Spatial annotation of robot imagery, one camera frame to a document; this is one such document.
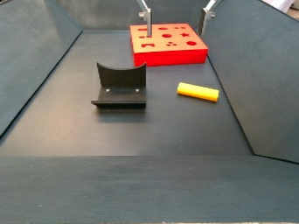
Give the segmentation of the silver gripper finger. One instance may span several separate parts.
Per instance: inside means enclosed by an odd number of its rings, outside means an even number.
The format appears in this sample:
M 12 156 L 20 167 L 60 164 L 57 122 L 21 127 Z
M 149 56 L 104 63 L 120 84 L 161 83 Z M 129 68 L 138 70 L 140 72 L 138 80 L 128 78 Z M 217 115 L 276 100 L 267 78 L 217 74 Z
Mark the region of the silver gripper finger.
M 200 24 L 198 24 L 198 34 L 202 35 L 204 30 L 205 30 L 205 26 L 208 21 L 212 18 L 213 15 L 213 8 L 216 5 L 217 0 L 209 0 L 208 4 L 205 7 L 201 8 L 200 11 Z
M 145 0 L 136 0 L 141 11 L 138 12 L 138 17 L 145 21 L 146 25 L 146 35 L 152 35 L 152 11 L 145 4 Z

